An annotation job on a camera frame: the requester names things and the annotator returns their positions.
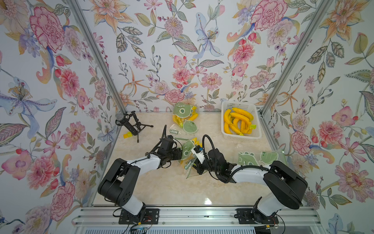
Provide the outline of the zip-top bag bananas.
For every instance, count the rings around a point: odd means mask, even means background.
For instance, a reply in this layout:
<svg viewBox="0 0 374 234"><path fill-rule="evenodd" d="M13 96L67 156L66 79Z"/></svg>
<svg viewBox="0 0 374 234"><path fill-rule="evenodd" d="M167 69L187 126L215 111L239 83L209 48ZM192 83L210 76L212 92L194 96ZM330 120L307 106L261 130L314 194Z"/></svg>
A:
<svg viewBox="0 0 374 234"><path fill-rule="evenodd" d="M182 144L182 157L178 160L179 165L184 170L186 178L198 176L197 164L200 163L198 157L194 154L195 147L201 148L200 141L195 137Z"/></svg>
<svg viewBox="0 0 374 234"><path fill-rule="evenodd" d="M169 133L177 140L187 140L198 132L195 122L198 117L196 106L182 102L176 103L172 113L174 124L170 127Z"/></svg>
<svg viewBox="0 0 374 234"><path fill-rule="evenodd" d="M276 151L262 151L262 152L249 152L243 151L238 153L238 160L237 165L234 167L233 170L240 169L245 166L257 166L257 167L264 167L270 168L270 165L274 161L280 161L286 166L289 166L287 158L283 152L283 150L276 150ZM260 170L256 168L244 168L239 170L235 175L248 175L248 176L255 176L255 175L263 175L267 173L266 170Z"/></svg>

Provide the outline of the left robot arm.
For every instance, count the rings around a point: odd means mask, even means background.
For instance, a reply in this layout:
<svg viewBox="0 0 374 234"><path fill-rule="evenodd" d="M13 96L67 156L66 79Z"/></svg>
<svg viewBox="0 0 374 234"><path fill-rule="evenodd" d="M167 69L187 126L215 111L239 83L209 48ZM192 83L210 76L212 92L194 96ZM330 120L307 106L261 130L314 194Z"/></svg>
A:
<svg viewBox="0 0 374 234"><path fill-rule="evenodd" d="M146 204L133 195L139 176L180 160L182 153L174 137L167 135L165 126L160 141L144 157L133 161L116 159L97 191L106 201L119 206L139 222L146 213Z"/></svg>

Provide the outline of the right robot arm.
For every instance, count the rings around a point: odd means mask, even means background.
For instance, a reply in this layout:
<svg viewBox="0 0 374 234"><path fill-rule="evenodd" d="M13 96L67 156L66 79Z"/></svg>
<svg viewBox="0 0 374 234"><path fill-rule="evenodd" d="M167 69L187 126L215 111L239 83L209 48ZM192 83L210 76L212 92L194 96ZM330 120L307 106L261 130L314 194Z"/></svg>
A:
<svg viewBox="0 0 374 234"><path fill-rule="evenodd" d="M279 160L269 166L238 165L226 161L224 155L211 144L212 149L206 152L205 142L195 146L191 153L197 158L194 168L198 174L205 171L214 174L212 177L222 183L256 183L266 185L270 193L259 198L251 213L254 217L268 218L283 209L297 210L308 187L305 179Z"/></svg>

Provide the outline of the black microphone tripod stand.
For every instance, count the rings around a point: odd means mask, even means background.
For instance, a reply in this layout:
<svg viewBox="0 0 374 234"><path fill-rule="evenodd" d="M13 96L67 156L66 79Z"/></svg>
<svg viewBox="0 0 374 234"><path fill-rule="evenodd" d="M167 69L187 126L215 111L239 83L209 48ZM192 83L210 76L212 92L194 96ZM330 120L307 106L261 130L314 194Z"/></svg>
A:
<svg viewBox="0 0 374 234"><path fill-rule="evenodd" d="M126 113L118 112L115 117L117 126L124 126L133 136L137 136L137 143L139 143L139 134L146 127L154 127L153 125L141 123L135 111Z"/></svg>

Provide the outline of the white plastic basket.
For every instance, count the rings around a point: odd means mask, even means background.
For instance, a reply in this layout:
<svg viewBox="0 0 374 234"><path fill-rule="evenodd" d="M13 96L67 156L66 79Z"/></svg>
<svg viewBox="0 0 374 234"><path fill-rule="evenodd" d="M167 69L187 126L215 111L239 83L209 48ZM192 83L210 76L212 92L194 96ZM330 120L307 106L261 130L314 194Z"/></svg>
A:
<svg viewBox="0 0 374 234"><path fill-rule="evenodd" d="M262 137L258 112L248 102L224 101L221 105L221 131L225 139L250 141Z"/></svg>

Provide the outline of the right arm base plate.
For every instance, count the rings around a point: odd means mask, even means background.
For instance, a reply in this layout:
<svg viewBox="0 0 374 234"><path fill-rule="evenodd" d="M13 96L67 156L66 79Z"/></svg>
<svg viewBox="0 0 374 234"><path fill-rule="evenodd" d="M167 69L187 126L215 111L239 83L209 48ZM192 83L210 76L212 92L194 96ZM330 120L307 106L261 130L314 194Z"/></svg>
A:
<svg viewBox="0 0 374 234"><path fill-rule="evenodd" d="M234 217L238 219L239 224L262 224L262 225L276 225L279 223L275 213L270 216L265 216L258 209L259 200L252 208L238 208Z"/></svg>

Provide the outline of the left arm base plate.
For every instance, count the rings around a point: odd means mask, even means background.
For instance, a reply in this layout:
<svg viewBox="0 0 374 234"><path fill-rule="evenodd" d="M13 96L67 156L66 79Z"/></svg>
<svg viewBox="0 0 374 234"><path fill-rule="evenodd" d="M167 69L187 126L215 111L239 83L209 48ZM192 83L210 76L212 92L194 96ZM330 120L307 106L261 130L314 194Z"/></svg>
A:
<svg viewBox="0 0 374 234"><path fill-rule="evenodd" d="M160 218L159 209L151 209L143 206L139 214L132 214L124 209L119 216L119 224L158 224Z"/></svg>

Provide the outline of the left corner aluminium post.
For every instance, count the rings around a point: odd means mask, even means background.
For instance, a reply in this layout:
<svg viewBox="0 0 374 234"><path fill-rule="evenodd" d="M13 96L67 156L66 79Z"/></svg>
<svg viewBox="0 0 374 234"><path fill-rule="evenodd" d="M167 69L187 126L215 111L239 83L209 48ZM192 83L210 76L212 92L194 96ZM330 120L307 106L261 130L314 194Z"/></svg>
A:
<svg viewBox="0 0 374 234"><path fill-rule="evenodd" d="M126 108L124 107L122 99L120 98L118 90L116 89L116 86L115 86L114 81L112 79L112 76L110 74L109 68L108 68L107 64L105 63L104 58L101 56L100 49L99 49L99 47L96 43L93 32L91 31L91 29L90 29L90 27L89 27L89 25L86 21L86 18L83 14L82 8L79 5L79 2L75 1L75 0L68 0L67 2L68 2L68 5L69 5L76 21L78 22L78 25L82 29L83 36L84 36L89 48L92 51L93 58L94 58L94 60L97 64L97 66L99 67L100 71L102 72L103 78L106 81L109 90L111 91L111 93L113 95L113 98L115 100L117 108L119 109L119 112L125 113Z"/></svg>

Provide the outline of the corner aluminium post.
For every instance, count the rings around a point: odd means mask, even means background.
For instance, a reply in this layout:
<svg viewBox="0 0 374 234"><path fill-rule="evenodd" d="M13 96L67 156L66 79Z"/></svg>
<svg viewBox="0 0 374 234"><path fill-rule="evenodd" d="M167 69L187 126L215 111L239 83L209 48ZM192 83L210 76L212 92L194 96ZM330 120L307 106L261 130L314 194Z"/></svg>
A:
<svg viewBox="0 0 374 234"><path fill-rule="evenodd" d="M331 2L330 1L319 1L320 4L318 5L317 9L315 10L314 14L311 17L311 20L304 31L304 36L301 38L300 42L295 48L295 51L291 54L289 58L289 62L286 64L285 69L281 72L280 78L277 80L276 85L272 89L272 92L269 95L269 98L262 109L261 117L264 119L265 115L270 112L270 108L276 99L280 89L282 88L283 84L287 80L290 72L298 62L299 58L301 57L304 50L307 48L312 35L318 28L319 23L322 21L322 18L326 14L327 10L329 9Z"/></svg>
<svg viewBox="0 0 374 234"><path fill-rule="evenodd" d="M79 5L79 2L75 1L75 0L68 0L67 2L68 2L68 5L69 5L76 21L78 22L78 25L82 29L83 36L84 36L89 48L92 51L93 58L94 58L94 60L97 64L97 66L99 67L100 71L102 72L103 78L106 81L109 90L111 91L111 93L113 95L113 98L115 100L117 108L119 109L119 112L125 113L126 108L124 107L122 99L120 98L118 90L116 89L116 86L115 86L114 81L112 79L112 76L110 74L109 68L108 68L107 64L105 63L104 58L101 56L100 49L99 49L99 47L96 43L93 32L91 31L91 29L90 29L90 27L89 27L89 25L86 21L86 18L83 14L82 8Z"/></svg>

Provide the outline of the aluminium front rail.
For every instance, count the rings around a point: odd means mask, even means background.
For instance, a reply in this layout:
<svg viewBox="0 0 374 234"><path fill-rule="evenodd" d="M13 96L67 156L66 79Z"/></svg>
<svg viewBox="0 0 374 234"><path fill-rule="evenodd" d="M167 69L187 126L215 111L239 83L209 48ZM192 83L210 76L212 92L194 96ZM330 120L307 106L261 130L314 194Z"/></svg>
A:
<svg viewBox="0 0 374 234"><path fill-rule="evenodd" d="M312 208L282 209L266 224L244 219L241 206L150 206L140 222L113 206L82 208L72 221L74 234L324 234Z"/></svg>

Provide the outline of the right corner aluminium post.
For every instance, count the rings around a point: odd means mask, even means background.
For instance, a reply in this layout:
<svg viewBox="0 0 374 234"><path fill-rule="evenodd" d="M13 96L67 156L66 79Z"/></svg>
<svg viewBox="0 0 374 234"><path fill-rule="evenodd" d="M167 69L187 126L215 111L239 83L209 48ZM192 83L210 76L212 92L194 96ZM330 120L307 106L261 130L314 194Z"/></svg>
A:
<svg viewBox="0 0 374 234"><path fill-rule="evenodd" d="M301 57L304 50L307 48L312 35L318 28L319 23L322 21L322 18L326 14L327 10L329 9L331 2L330 1L319 1L320 4L318 5L317 9L315 10L314 14L311 17L311 20L304 31L304 36L301 38L300 42L295 48L295 51L291 54L289 58L289 62L286 64L285 69L281 72L280 78L277 80L276 85L272 89L272 92L269 95L269 98L262 109L261 117L264 119L265 115L270 112L270 108L276 99L280 89L282 88L283 84L287 80L290 72L298 62L299 58Z"/></svg>

